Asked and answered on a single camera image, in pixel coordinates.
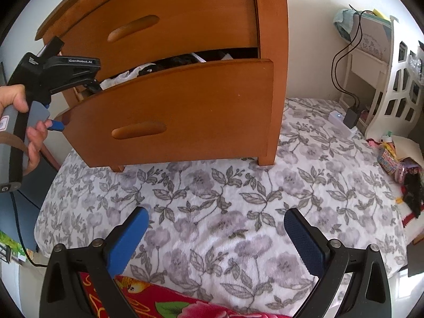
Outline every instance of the paper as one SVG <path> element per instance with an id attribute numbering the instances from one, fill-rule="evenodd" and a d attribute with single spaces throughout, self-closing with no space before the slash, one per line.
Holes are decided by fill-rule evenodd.
<path id="1" fill-rule="evenodd" d="M 223 58 L 221 58 L 221 61 L 226 61 L 226 60 L 233 60 L 234 58 L 232 58 L 232 56 L 230 54 L 225 54 L 225 56 Z"/>
<path id="2" fill-rule="evenodd" d="M 206 61 L 203 58 L 201 58 L 199 55 L 197 55 L 197 54 L 195 54 L 193 52 L 191 53 L 191 55 L 193 55 L 195 57 L 195 59 L 197 61 L 199 61 L 200 63 L 206 63 Z"/>
<path id="3" fill-rule="evenodd" d="M 424 158 L 418 143 L 402 136 L 392 135 L 391 137 L 395 144 L 396 157 L 398 160 L 402 161 L 405 158 L 411 158 L 424 168 Z"/>

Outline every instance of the red floral fabric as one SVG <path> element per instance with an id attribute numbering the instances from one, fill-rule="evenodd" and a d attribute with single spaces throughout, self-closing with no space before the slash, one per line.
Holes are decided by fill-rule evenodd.
<path id="1" fill-rule="evenodd" d="M 90 281 L 90 275 L 80 273 L 80 277 L 94 314 L 98 318 L 108 318 Z M 262 312 L 240 314 L 226 307 L 130 277 L 116 276 L 115 281 L 140 318 L 289 318 Z"/>

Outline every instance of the bed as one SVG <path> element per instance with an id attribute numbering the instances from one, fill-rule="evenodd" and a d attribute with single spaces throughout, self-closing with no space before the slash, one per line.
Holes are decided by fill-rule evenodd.
<path id="1" fill-rule="evenodd" d="M 334 101 L 286 99 L 276 164 L 256 159 L 89 168 L 72 151 L 41 209 L 35 239 L 55 244 L 105 238 L 136 206 L 150 214 L 124 274 L 239 312 L 292 315 L 317 279 L 283 227 L 297 207 L 329 239 L 378 244 L 387 274 L 406 264 L 406 240 L 391 183 L 362 135 L 344 139 L 327 120 Z M 346 275 L 333 305 L 346 291 Z"/>

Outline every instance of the finger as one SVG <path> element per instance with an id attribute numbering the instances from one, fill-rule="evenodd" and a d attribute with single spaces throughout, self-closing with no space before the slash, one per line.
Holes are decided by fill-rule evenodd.
<path id="1" fill-rule="evenodd" d="M 35 125 L 35 129 L 41 133 L 41 135 L 43 137 L 43 141 L 44 141 L 46 139 L 46 137 L 47 137 L 47 128 L 46 128 L 46 125 L 43 122 L 39 121 Z"/>
<path id="2" fill-rule="evenodd" d="M 53 126 L 53 121 L 52 120 L 47 120 L 44 122 L 44 125 L 46 126 L 46 128 L 50 128 Z"/>
<path id="3" fill-rule="evenodd" d="M 3 114 L 4 108 L 10 104 L 13 104 L 19 112 L 28 112 L 24 85 L 4 86 L 0 88 L 0 115 Z"/>
<path id="4" fill-rule="evenodd" d="M 27 135 L 30 142 L 33 143 L 35 149 L 40 151 L 44 141 L 43 135 L 32 127 L 27 128 Z"/>
<path id="5" fill-rule="evenodd" d="M 33 143 L 30 143 L 28 145 L 28 166 L 26 170 L 24 171 L 24 175 L 27 175 L 29 172 L 33 171 L 40 162 L 40 153 L 35 149 L 35 146 Z"/>

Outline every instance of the dresser drawer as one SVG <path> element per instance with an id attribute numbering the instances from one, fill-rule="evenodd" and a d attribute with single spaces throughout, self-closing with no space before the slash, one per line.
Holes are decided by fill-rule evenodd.
<path id="1" fill-rule="evenodd" d="M 273 63 L 199 63 L 100 92 L 62 115 L 90 167 L 266 155 Z"/>
<path id="2" fill-rule="evenodd" d="M 62 36 L 64 55 L 100 58 L 103 80 L 190 52 L 256 47 L 254 0 L 109 0 Z"/>

